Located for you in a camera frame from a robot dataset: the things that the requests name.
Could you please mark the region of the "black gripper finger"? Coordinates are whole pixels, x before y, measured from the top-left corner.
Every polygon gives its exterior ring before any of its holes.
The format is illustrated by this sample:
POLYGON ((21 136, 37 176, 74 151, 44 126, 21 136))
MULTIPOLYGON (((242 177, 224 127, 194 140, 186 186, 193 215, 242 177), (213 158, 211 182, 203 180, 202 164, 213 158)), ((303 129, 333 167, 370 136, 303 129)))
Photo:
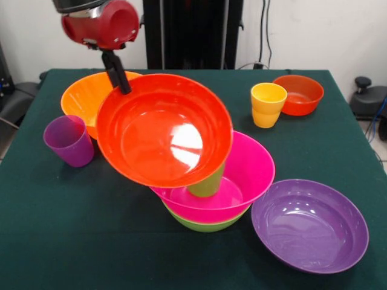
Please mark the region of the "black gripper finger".
POLYGON ((113 88, 118 87, 119 81, 115 69, 115 54, 112 51, 102 52, 102 62, 113 88))
POLYGON ((117 55, 115 55, 115 69, 116 69, 116 74, 119 81, 119 85, 116 88, 119 88, 123 95, 129 94, 131 92, 131 86, 126 77, 126 73, 125 73, 125 70, 123 69, 122 62, 117 55))

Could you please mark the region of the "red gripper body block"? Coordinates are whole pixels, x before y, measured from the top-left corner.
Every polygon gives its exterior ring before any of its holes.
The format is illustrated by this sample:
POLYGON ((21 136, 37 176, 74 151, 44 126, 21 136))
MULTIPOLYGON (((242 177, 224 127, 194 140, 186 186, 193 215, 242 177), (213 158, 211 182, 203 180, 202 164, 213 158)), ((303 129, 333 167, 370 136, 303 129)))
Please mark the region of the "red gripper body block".
POLYGON ((93 49, 120 50, 135 41, 139 30, 136 9, 128 1, 106 1, 93 8, 61 16, 65 34, 93 49))

